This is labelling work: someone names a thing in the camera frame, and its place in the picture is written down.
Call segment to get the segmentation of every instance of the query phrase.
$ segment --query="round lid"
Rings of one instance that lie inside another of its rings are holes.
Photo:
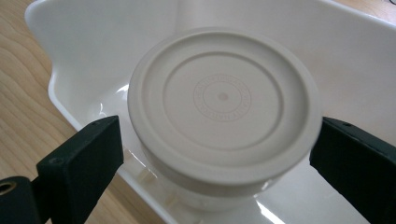
[[[205,28],[153,48],[128,93],[137,135],[159,160],[212,184],[280,175],[314,145],[315,83],[288,50],[263,36]]]

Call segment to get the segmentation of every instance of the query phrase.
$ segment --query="wooden table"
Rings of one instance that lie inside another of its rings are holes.
[[[396,24],[388,0],[337,0]],[[32,0],[0,0],[0,179],[37,176],[35,165],[76,131],[48,97],[51,62],[29,32]],[[162,223],[116,175],[87,223]]]

